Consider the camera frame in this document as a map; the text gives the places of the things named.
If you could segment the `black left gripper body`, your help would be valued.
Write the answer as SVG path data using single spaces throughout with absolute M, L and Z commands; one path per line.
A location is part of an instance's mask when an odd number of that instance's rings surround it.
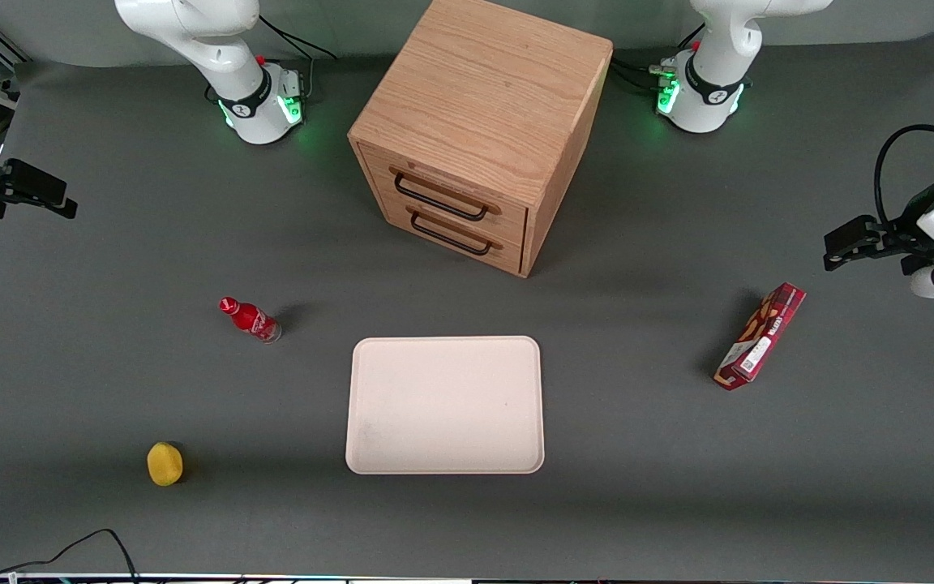
M 880 221 L 889 233 L 889 242 L 904 255 L 901 270 L 904 276 L 912 277 L 923 268 L 934 270 L 934 239 L 918 226 L 918 220 L 927 211 L 934 209 L 934 182 L 912 197 L 903 211 L 889 218 L 885 211 L 885 200 L 880 196 Z

